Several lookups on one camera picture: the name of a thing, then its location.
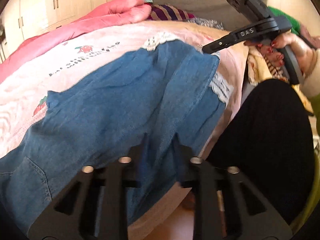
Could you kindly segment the blue denim pants lace hem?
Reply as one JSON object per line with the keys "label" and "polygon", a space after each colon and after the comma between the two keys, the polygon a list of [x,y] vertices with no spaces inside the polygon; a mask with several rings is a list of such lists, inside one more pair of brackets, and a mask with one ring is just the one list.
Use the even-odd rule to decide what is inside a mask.
{"label": "blue denim pants lace hem", "polygon": [[127,221],[144,215],[175,183],[174,135],[198,154],[225,110],[220,59],[175,39],[125,53],[70,89],[49,92],[45,117],[1,159],[1,203],[17,227],[27,233],[83,166],[106,166],[147,134],[142,185],[128,191]]}

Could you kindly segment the striped purple cloth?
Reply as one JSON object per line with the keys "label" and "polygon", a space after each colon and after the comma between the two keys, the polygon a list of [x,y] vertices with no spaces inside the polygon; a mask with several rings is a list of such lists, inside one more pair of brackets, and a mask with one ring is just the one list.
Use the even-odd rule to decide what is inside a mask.
{"label": "striped purple cloth", "polygon": [[195,16],[185,10],[178,9],[172,5],[151,5],[151,13],[147,20],[151,21],[186,21]]}

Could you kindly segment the black trousers of person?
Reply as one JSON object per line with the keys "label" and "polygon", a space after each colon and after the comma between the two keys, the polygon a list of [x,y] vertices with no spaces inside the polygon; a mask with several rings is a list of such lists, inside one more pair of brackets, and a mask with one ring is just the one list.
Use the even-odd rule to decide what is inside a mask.
{"label": "black trousers of person", "polygon": [[292,223],[304,210],[315,177],[311,126],[296,91],[276,79],[257,85],[207,161],[218,168],[238,167]]}

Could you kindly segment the pink quilt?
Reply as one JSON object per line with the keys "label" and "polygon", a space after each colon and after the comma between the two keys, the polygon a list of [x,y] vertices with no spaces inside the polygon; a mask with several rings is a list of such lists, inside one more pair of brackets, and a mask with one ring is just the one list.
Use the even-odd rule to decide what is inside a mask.
{"label": "pink quilt", "polygon": [[25,40],[3,63],[1,82],[23,64],[31,61],[62,42],[98,29],[139,23],[151,14],[151,6],[144,0],[112,0],[87,15],[55,30]]}

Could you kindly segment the pink strawberry print bedsheet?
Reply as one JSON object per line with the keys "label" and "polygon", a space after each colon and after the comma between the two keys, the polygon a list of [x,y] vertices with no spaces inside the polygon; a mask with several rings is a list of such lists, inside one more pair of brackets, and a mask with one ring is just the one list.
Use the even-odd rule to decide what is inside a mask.
{"label": "pink strawberry print bedsheet", "polygon": [[[49,92],[64,92],[98,68],[140,48],[153,50],[175,39],[201,46],[223,31],[189,23],[143,22],[99,29],[57,45],[26,62],[1,84],[1,159],[17,148],[27,130],[47,113]],[[240,108],[248,48],[237,44],[219,52],[217,74],[228,86],[226,107],[203,149],[218,138]],[[187,195],[174,185],[144,215],[129,223],[129,238],[143,239],[169,217]]]}

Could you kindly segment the white glossy wardrobe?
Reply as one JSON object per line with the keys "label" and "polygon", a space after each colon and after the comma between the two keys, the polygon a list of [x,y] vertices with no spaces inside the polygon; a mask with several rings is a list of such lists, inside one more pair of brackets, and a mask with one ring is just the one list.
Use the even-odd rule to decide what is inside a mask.
{"label": "white glossy wardrobe", "polygon": [[1,13],[4,56],[23,41],[57,29],[110,0],[9,0]]}

